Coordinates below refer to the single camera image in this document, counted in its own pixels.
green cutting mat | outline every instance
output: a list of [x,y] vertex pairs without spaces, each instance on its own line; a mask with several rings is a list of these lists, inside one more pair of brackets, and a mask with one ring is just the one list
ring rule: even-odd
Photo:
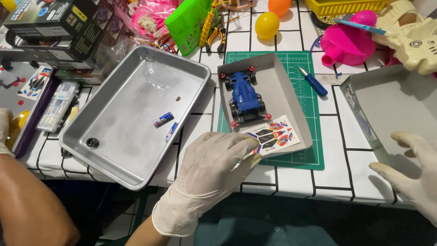
[[[226,52],[226,64],[246,59],[253,56],[263,55],[270,52]],[[274,52],[284,65],[288,72],[288,77],[293,84],[299,103],[308,121],[308,126],[312,135],[312,147],[290,154],[275,156],[263,159],[261,165],[293,167],[299,169],[325,169],[323,161],[322,134],[320,132],[319,103],[317,93],[305,81],[298,66],[301,66],[307,72],[314,74],[312,67],[312,57],[307,51],[276,51]],[[218,132],[229,132],[229,127],[223,114],[222,104],[218,116]]]

screwdriver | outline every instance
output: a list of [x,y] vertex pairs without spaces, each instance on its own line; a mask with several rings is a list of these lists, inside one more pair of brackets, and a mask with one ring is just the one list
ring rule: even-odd
[[328,91],[315,79],[311,74],[307,73],[303,68],[299,67],[299,70],[305,76],[305,80],[309,85],[317,92],[317,95],[324,97],[328,95]]

gloved hand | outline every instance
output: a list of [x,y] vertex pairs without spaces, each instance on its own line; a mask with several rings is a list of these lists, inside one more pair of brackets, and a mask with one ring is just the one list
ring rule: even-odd
[[9,134],[9,123],[14,119],[14,115],[9,109],[0,109],[0,154],[8,154],[15,158],[6,145],[4,144]]
[[243,159],[258,145],[246,134],[218,132],[205,133],[191,143],[176,181],[153,208],[156,230],[165,236],[191,235],[197,219],[229,196],[260,162],[260,154]]
[[422,175],[410,179],[382,163],[373,162],[369,167],[386,179],[399,193],[410,199],[416,209],[437,227],[437,148],[424,137],[396,131],[391,134],[400,146],[409,146],[419,159]]

battery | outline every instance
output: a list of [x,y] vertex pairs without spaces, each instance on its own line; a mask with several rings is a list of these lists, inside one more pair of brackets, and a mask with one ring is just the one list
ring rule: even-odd
[[171,135],[173,135],[174,130],[176,130],[177,127],[177,123],[174,123],[170,129],[170,131],[167,133],[167,136],[165,136],[165,141],[168,142],[168,140],[170,139]]
[[173,114],[171,114],[171,112],[168,112],[165,115],[161,116],[159,119],[154,120],[153,125],[157,127],[160,124],[169,121],[171,118],[173,118]]

pliers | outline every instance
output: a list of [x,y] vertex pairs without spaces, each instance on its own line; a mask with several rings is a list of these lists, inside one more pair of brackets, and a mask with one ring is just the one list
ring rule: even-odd
[[217,48],[217,53],[220,55],[225,48],[226,44],[226,28],[223,28],[222,19],[220,18],[219,23],[216,27],[214,27],[214,31],[211,33],[211,35],[208,37],[208,40],[206,42],[206,52],[211,53],[211,44],[212,41],[217,37],[217,35],[220,35],[220,45]]

